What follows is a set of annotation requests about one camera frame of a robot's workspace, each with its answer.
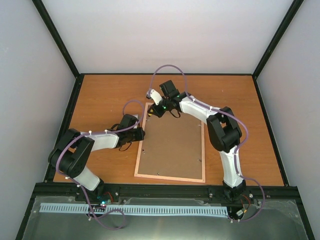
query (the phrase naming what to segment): cable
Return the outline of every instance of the cable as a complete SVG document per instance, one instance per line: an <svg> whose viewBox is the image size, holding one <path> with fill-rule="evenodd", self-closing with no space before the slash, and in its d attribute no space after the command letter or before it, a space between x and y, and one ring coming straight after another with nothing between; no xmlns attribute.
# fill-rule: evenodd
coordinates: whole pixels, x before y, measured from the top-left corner
<svg viewBox="0 0 320 240"><path fill-rule="evenodd" d="M245 130L245 138L244 138L244 140L234 149L234 152L233 152L233 154L234 154L234 158L233 158L233 159L234 159L235 172L236 172L236 174L237 174L238 176L240 176L242 179L254 181L254 182L259 186L259 188L260 188L260 190L261 190L261 192L262 192L262 204L261 204L260 209L259 209L253 216L251 216L251 217L249 217L249 218L247 218L247 219L245 219L245 220L241 220L241 222L247 222L247 221L255 218L255 217L261 212L261 210L263 209L263 206L264 206L264 204L265 204L266 197L265 197L265 191L263 190L261 184L260 184L257 180L255 180L254 178L251 178L251 177L246 177L246 176L241 175L240 172L239 172L239 170L238 170L238 166L237 166L237 154L238 154L239 148L241 148L241 147L243 146L243 144L248 140L248 137L249 137L249 131L248 131L246 125L245 125L242 121L240 121L238 118L236 118L235 116L233 116L233 115L231 115L231 114L229 114L229 113L227 113L227 112L221 111L220 109L218 109L218 108L216 108L216 107L212 107L212 106L207 105L207 104L205 104L205 103L199 102L199 101L196 100L195 98L192 98L192 97L189 95L189 93L188 93L188 83L187 83L187 77L186 77L185 73L184 73L179 67L177 67L177 66L175 66L175 65L172 65L172 64L166 64L166 65L160 66L160 67L158 67L158 68L155 70L155 72L153 73L153 75L152 75L152 77L151 77L148 95L150 95L150 91L151 91L151 89L152 89L152 83L153 83L153 81L154 81L154 79L155 79L155 76L156 76L157 72L158 72L160 69L165 68L165 67L175 68L175 69L177 69L177 70L182 74L183 79L184 79L184 91L185 91L186 96L187 96L190 100L194 101L196 104L198 104L198 105L200 105L201 107L204 107L205 109L208 109L208 110L210 110L210 111L212 111L212 112L217 112L217 113L226 115L226 116L228 116L228 117L236 120L240 125L243 126L243 128L244 128L244 130Z"/></svg>
<svg viewBox="0 0 320 240"><path fill-rule="evenodd" d="M84 194L84 196L85 196L85 199L86 199L86 201L87 201L87 204L89 205L90 211L92 212L93 218L94 218L102 227L104 227L105 229L108 229L108 230L118 230L118 229L123 228L123 227L125 226L126 216L125 216L124 212L121 211L120 209L113 209L113 210L111 210L111 211L106 212L106 213L103 214L102 216L97 217L96 214L95 214L95 212L94 212L94 210L93 210L93 208L92 208L92 206L91 206L91 203L90 203L88 194L87 194L87 192L86 192L86 189L85 189L82 185L80 185L79 182L77 182L77 181L74 180L73 178L71 178L71 177L67 176L66 174L64 174L63 172L61 172L61 171L59 170L59 165L60 165L61 159L62 159L63 156L65 155L66 151L67 151L76 141L78 141L79 139L83 138L84 136L88 136L88 135L101 135L101 134L108 134L108 133L113 133L113 134L115 134L115 133L120 133L120 132L129 130L129 129L132 129L132 128L134 128L135 126L139 125L140 122L141 122L141 120L143 119L144 113L145 113L144 105L143 105L140 101L138 101L138 100L130 100L130 101L128 101L128 102L127 102L126 104L124 104L124 106L123 106L122 114L125 115L125 108L126 108L126 106L127 106L129 103L132 103L132 102L139 103L140 106L142 107L142 115L141 115L141 118L140 118L134 125L132 125L132 126L130 126L130 127L127 127L127 128L124 128L124 129L121 129L121 130L116 130L116 131L107 131L107 132L101 131L101 132L93 132L93 133L84 132L84 133L80 134L79 136L75 137L71 142L69 142L69 144L62 150L61 154L60 154L59 157L58 157L58 160L56 161L56 165L55 165L55 171L56 171L58 174L63 175L63 176L65 176L65 177L67 177L67 178L70 178L71 181L73 181L75 184L77 184L77 185L82 189L83 194ZM109 215L109 214L112 213L112 212L119 212L119 213L121 213L122 216L123 216L122 224L121 224L120 226L116 227L116 228L112 228L112 227L105 226L101 221L99 221L99 218L105 217L105 216Z"/></svg>

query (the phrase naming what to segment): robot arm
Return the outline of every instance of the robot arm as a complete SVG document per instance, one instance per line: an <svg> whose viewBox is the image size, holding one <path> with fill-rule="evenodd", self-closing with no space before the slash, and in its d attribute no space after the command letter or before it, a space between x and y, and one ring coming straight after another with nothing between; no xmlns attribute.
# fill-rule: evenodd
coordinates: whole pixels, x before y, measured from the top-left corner
<svg viewBox="0 0 320 240"><path fill-rule="evenodd" d="M164 96L161 96L154 89L151 89L150 93L148 92L149 94L147 93L147 98L154 101L154 104L148 109L149 116L155 115L160 118L167 111L174 115L172 111L175 110L178 116L180 116L180 113L190 114L207 124L210 142L219 151L221 157L225 196L230 201L238 197L246 188L245 180L240 177L242 173L238 155L236 156L236 163L239 174L237 174L234 161L234 151L240 143L242 132L237 121L215 111L215 109L218 109L233 115L232 110L229 107L221 109L210 107L204 102L196 100L192 95L188 97L185 92L179 93L171 80L161 84L160 88Z"/></svg>
<svg viewBox="0 0 320 240"><path fill-rule="evenodd" d="M115 124L111 129L106 130L105 133L90 134L80 138L71 146L71 149L74 149L74 151L67 150L63 155L59 164L59 170L76 180L96 197L102 196L104 191L103 180L94 175L86 166L89 155L91 152L100 149L119 148L120 150L127 143L131 144L132 142L143 140L145 132L139 126L122 132L112 133L112 131L115 131L115 127L117 127L116 130L122 130L133 126L137 121L138 119L135 116L125 114L119 124ZM53 167L56 167L58 158L66 146L80 134L82 133L73 128L66 131L49 155L48 161Z"/></svg>

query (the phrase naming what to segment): black metal frame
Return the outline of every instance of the black metal frame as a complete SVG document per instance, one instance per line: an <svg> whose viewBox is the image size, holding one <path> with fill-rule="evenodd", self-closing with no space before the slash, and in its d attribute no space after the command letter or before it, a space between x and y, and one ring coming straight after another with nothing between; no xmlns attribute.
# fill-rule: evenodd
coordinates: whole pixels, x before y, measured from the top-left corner
<svg viewBox="0 0 320 240"><path fill-rule="evenodd" d="M68 102L63 121L61 124L61 128L59 130L59 134L57 137L57 142L61 138L61 136L67 131L69 128L71 118L76 106L76 102L79 96L79 92L82 86L82 82L85 74L106 74L106 75L151 75L152 73L82 73L79 74L70 54L67 51L66 46L64 45L57 29L54 26L44 4L41 0L32 0L35 7L37 8L40 16L42 17L45 25L50 31L55 43L59 47L65 61L70 67L73 75L75 76L75 84L72 90L72 94L70 100ZM245 75L252 76L252 80L256 89L256 93L260 102L260 106L263 112L263 116L265 119L265 123L270 135L270 139L272 142L273 150L277 159L277 163L280 169L280 173L282 176L284 186L264 186L263 189L265 191L265 195L267 198L273 200L295 200L298 210L300 212L301 219L304 224L304 228L306 230L307 236L310 240L315 239L308 217L305 212L305 208L301 201L301 197L297 187L289 186L288 178L285 173L285 169L279 154L279 150L275 141L275 137L270 125L270 121L268 119L268 115L266 112L266 108L264 106L264 102L259 90L259 86L257 83L257 78L264 66L266 65L268 59L279 43L281 37L285 33L287 27L290 22L294 18L297 13L299 7L303 3L303 0L293 0L292 4L284 16L279 28L274 34L269 46L267 47L265 53L263 54L260 62L258 63L256 69L253 74L227 74L227 73L189 73L187 75L203 75L203 76L212 76L212 75ZM161 73L161 75L175 75L172 73ZM53 167L48 167L44 182L36 183L32 196L30 198L30 202L26 209L24 218L22 220L20 229L16 236L16 240L22 239L24 231L26 229L26 225L28 223L28 219L31 213L32 206L34 204L35 198L37 196L74 196L78 200L83 200L83 195L79 192L79 188L73 183L59 183L53 182L55 176L55 169ZM112 194L115 201L118 201L119 198L188 198L188 199L199 199L209 203L218 203L222 206L231 207L237 205L238 203L230 203L225 201L223 198L219 197L219 193L221 193L223 186L220 185L148 185L148 184L105 184L105 186L109 189L109 192ZM246 189L247 193L252 193L255 198L261 198L262 193L257 186L248 186Z"/></svg>

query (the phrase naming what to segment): wooden frame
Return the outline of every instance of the wooden frame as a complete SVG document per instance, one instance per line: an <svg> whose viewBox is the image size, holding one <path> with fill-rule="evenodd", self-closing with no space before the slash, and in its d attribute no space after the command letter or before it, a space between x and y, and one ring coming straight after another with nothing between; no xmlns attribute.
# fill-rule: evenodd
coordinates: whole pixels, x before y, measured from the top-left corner
<svg viewBox="0 0 320 240"><path fill-rule="evenodd" d="M147 102L144 108L144 114L142 119L142 128L145 129L146 120L147 120L147 109L153 103ZM134 176L141 177L141 178L149 178L149 179L162 179L162 180L174 180L174 181L185 181L185 182L192 182L192 183L205 183L206 182L206 160L205 160L205 124L201 122L201 171L202 171L202 178L195 179L195 178L184 178L184 177L173 177L173 176L158 176L158 175L149 175L149 174L140 174L139 171L139 164L140 164L140 157L142 152L143 141L139 142L138 147L138 154L136 157L136 164L134 169Z"/></svg>

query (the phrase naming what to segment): table surface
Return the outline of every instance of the table surface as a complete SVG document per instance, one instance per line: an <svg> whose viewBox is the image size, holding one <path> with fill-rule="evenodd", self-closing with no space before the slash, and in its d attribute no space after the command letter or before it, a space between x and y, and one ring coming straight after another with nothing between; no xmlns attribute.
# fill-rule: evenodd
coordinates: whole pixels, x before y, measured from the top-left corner
<svg viewBox="0 0 320 240"><path fill-rule="evenodd" d="M251 76L239 75L189 75L188 92L197 99L214 107L228 106L234 115L246 124L248 141L239 150L242 174L258 180L263 186L283 186L281 173L260 107ZM127 101L145 98L151 75L85 75L75 105L70 128L81 132L103 131L122 118L123 106ZM172 80L180 92L184 91L184 81L180 75L157 75L152 87L160 92L159 85ZM142 109L137 103L129 104L125 112L139 114ZM87 166L105 183L116 184L176 184L176 185L222 185L223 166L219 152L209 140L205 126L205 179L206 183L191 183L174 180L161 180L134 177L138 142L132 143L127 151L102 149L91 153ZM55 182L65 182L56 174Z"/></svg>

